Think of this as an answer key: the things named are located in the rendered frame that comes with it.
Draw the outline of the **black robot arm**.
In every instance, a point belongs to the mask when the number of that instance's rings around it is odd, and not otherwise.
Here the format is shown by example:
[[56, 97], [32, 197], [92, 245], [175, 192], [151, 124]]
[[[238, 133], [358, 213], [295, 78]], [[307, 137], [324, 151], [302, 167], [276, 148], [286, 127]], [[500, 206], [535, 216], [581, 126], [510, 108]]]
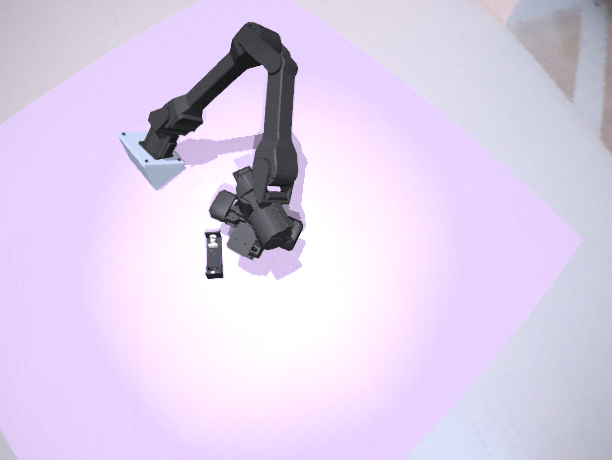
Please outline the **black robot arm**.
[[[253, 167], [232, 173], [241, 211], [228, 249], [253, 260], [263, 250], [286, 243], [295, 227], [283, 204], [289, 204], [298, 175], [297, 152], [292, 142], [295, 76], [298, 65], [281, 36], [259, 23], [248, 22], [232, 38], [229, 53], [186, 94], [149, 113], [151, 125], [141, 148], [156, 160], [172, 158], [179, 135], [186, 137], [204, 121], [203, 109], [248, 69], [268, 71], [263, 138], [255, 150]], [[267, 186], [280, 187], [270, 191]]]

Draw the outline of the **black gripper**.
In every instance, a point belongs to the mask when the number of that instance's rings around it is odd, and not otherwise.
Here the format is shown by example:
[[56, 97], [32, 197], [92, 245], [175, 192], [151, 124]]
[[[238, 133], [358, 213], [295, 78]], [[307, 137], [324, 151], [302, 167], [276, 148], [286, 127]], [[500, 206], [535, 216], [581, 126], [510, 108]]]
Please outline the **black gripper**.
[[[233, 193], [231, 191], [226, 191], [226, 190], [222, 190], [218, 192], [216, 197], [213, 199], [212, 204], [209, 209], [210, 217], [220, 222], [225, 222], [226, 225], [229, 225], [233, 228], [237, 226], [239, 217], [244, 218], [245, 221], [248, 224], [250, 224], [248, 220], [249, 215], [246, 215], [241, 211], [239, 204], [238, 204], [238, 200], [236, 202], [235, 200], [237, 200], [236, 193]], [[292, 220], [295, 227], [292, 229], [292, 235], [290, 239], [279, 247], [287, 251], [291, 251], [293, 250], [301, 234], [301, 231], [303, 229], [303, 224], [302, 224], [302, 221], [299, 221], [290, 216], [288, 217]]]

